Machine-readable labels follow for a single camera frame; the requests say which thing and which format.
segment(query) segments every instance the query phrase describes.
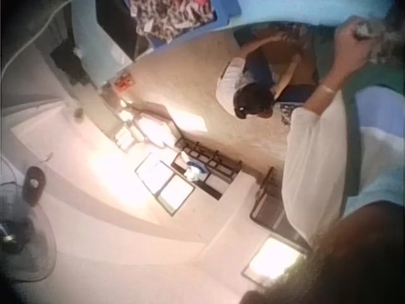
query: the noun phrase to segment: tile floor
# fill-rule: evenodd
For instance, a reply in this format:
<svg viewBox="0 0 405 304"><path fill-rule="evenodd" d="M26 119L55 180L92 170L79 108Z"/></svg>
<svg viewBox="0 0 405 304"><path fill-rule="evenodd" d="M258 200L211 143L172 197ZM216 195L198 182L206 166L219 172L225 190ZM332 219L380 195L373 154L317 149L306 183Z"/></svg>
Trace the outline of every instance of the tile floor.
<svg viewBox="0 0 405 304"><path fill-rule="evenodd" d="M135 85L123 97L165 106L186 137L263 174L270 166L281 171L289 130L279 115L239 120L216 101L216 81L237 48L224 31L149 54L130 67Z"/></svg>

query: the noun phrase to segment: dark hair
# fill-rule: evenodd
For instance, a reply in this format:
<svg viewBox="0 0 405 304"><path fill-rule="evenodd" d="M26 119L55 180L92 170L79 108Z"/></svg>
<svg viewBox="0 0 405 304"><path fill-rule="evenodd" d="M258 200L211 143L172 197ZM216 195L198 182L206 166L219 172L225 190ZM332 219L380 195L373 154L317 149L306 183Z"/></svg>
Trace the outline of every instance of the dark hair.
<svg viewBox="0 0 405 304"><path fill-rule="evenodd" d="M271 287L246 293L240 304L405 303L404 208L377 204L350 215L349 225L337 222L307 258Z"/></svg>
<svg viewBox="0 0 405 304"><path fill-rule="evenodd" d="M234 109L237 118L246 119L248 114L257 115L271 110L274 96L269 88L253 83L239 89L234 96Z"/></svg>

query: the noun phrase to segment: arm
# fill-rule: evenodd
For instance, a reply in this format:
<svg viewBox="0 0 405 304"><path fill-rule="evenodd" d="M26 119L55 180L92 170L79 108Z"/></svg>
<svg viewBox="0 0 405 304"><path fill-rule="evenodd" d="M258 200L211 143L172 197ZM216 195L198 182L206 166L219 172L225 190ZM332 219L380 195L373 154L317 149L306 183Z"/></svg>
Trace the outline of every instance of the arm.
<svg viewBox="0 0 405 304"><path fill-rule="evenodd" d="M295 55L287 71L285 71L285 73L281 76L280 81L271 88L274 93L274 99L277 99L282 91L288 86L300 61L301 55Z"/></svg>
<svg viewBox="0 0 405 304"><path fill-rule="evenodd" d="M348 19L335 36L335 61L323 83L305 102L304 108L317 115L322 113L332 103L335 93L345 84L346 80L366 64L368 54L374 40L358 41L353 36L354 29L363 19L353 17Z"/></svg>
<svg viewBox="0 0 405 304"><path fill-rule="evenodd" d="M251 52L257 50L261 46L269 43L269 42L274 42L274 41L281 41L283 40L283 35L282 34L277 34L271 37L266 37L263 39L258 39L255 41L252 41L244 46L242 46L239 50L239 52L235 55L235 57L238 58L243 58L246 59L247 55L249 55Z"/></svg>

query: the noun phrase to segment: woman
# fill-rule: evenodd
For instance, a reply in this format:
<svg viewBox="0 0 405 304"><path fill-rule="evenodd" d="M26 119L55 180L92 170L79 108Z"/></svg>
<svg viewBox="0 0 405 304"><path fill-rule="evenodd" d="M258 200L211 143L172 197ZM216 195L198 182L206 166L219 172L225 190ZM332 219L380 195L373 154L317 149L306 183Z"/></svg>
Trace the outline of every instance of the woman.
<svg viewBox="0 0 405 304"><path fill-rule="evenodd" d="M298 38L302 40L306 29L298 29ZM302 106L312 94L312 85L289 85L294 72L301 61L297 52L279 81L272 72L259 48L269 42L292 40L292 34L279 31L277 35L245 44L225 68L216 88L216 98L224 109L239 119L248 116L270 118L276 103L282 109L282 122L289 124L291 111Z"/></svg>
<svg viewBox="0 0 405 304"><path fill-rule="evenodd" d="M283 203L312 252L265 291L246 293L242 304L405 302L402 94L377 85L356 94L360 185L342 204L347 136L339 91L376 43L354 38L362 21L350 19L337 32L332 69L292 116Z"/></svg>

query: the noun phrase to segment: white sleeve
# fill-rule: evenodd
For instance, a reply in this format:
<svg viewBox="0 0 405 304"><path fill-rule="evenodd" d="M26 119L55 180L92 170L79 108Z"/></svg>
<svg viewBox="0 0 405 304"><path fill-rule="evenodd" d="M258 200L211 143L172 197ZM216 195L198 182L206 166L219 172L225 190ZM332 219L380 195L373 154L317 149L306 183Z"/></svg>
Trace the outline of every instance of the white sleeve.
<svg viewBox="0 0 405 304"><path fill-rule="evenodd" d="M304 108L292 112L282 197L289 222L309 243L339 214L346 172L346 134L341 93L322 116Z"/></svg>
<svg viewBox="0 0 405 304"><path fill-rule="evenodd" d="M218 80L216 86L216 98L224 109L235 116L234 96L236 93L236 83L243 75L245 59L234 58L228 65L222 79Z"/></svg>

